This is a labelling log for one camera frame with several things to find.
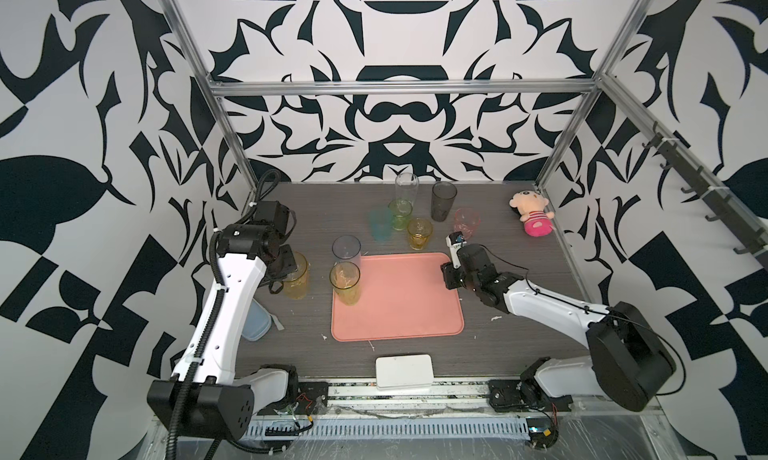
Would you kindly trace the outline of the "pink glass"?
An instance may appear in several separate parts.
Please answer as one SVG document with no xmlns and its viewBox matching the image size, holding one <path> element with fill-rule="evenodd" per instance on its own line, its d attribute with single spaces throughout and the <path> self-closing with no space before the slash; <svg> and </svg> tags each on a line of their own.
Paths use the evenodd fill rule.
<svg viewBox="0 0 768 460">
<path fill-rule="evenodd" d="M 469 241 L 481 224 L 480 214 L 470 208 L 460 208 L 454 215 L 454 231 L 459 232 Z"/>
</svg>

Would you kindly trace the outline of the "amber tall glass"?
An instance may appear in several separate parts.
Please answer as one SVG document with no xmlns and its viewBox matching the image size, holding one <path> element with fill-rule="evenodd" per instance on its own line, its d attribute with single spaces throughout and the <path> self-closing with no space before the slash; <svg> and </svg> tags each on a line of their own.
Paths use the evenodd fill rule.
<svg viewBox="0 0 768 460">
<path fill-rule="evenodd" d="M 306 257 L 299 252 L 294 253 L 294 260 L 296 270 L 284 279 L 282 294 L 290 299 L 301 300 L 306 297 L 309 291 L 310 264 Z"/>
</svg>

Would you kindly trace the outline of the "blue-purple glass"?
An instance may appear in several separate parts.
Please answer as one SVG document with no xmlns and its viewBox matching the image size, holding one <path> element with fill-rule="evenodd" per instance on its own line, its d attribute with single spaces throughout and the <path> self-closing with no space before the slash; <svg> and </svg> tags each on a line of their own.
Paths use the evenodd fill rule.
<svg viewBox="0 0 768 460">
<path fill-rule="evenodd" d="M 361 265 L 362 245 L 357 237 L 342 235 L 334 240 L 331 249 L 336 263 Z"/>
</svg>

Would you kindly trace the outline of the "pink tray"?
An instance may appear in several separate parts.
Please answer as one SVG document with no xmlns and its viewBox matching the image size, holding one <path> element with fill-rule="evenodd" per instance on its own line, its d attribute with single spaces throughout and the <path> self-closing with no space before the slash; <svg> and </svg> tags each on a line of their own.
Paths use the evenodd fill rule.
<svg viewBox="0 0 768 460">
<path fill-rule="evenodd" d="M 445 287 L 444 253 L 363 256 L 361 294 L 352 306 L 335 298 L 331 334 L 339 342 L 453 336 L 464 329 L 456 290 Z"/>
</svg>

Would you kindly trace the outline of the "yellow-green glass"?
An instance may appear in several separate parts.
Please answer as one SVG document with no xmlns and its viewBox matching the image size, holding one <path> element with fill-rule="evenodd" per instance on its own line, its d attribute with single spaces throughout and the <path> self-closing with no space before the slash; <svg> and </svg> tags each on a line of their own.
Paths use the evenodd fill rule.
<svg viewBox="0 0 768 460">
<path fill-rule="evenodd" d="M 360 268 L 352 262 L 340 262 L 332 267 L 329 281 L 335 298 L 344 305 L 354 306 L 361 295 Z"/>
</svg>

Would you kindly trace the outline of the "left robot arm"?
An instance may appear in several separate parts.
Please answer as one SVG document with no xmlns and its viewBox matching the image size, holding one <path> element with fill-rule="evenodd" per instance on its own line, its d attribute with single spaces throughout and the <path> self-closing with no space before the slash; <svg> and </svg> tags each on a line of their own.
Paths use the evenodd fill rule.
<svg viewBox="0 0 768 460">
<path fill-rule="evenodd" d="M 239 383 L 235 366 L 257 289 L 280 284 L 296 269 L 287 243 L 294 224 L 288 207 L 261 201 L 214 233 L 208 250 L 214 281 L 200 322 L 170 379 L 154 381 L 147 394 L 170 446 L 181 437 L 238 440 L 253 414 L 289 402 L 294 368 L 262 367 Z"/>
</svg>

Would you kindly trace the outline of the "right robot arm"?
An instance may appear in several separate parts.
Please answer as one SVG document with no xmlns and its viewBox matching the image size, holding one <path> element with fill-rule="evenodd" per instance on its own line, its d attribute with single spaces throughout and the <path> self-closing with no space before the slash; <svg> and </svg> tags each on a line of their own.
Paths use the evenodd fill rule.
<svg viewBox="0 0 768 460">
<path fill-rule="evenodd" d="M 450 260 L 441 271 L 447 289 L 464 288 L 488 307 L 533 320 L 587 349 L 585 357 L 541 359 L 520 378 L 535 392 L 548 398 L 602 396 L 639 412 L 676 373 L 669 347 L 634 306 L 588 303 L 500 272 L 495 254 L 459 234 L 446 244 Z"/>
</svg>

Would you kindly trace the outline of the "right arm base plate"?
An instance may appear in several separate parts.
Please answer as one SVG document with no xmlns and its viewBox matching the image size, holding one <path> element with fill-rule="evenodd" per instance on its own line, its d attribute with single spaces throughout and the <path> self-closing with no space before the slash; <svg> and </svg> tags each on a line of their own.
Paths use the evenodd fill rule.
<svg viewBox="0 0 768 460">
<path fill-rule="evenodd" d="M 500 380 L 487 382 L 488 401 L 497 413 L 521 412 L 524 410 L 569 412 L 573 403 L 571 396 L 550 397 L 531 379 Z"/>
</svg>

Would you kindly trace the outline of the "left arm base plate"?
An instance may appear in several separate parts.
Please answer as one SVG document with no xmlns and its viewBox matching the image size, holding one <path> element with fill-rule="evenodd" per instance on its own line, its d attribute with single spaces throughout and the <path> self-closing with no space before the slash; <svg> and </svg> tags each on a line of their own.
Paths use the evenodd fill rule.
<svg viewBox="0 0 768 460">
<path fill-rule="evenodd" d="M 287 411 L 294 415 L 309 416 L 327 407 L 330 384 L 326 381 L 300 381 L 289 394 Z"/>
</svg>

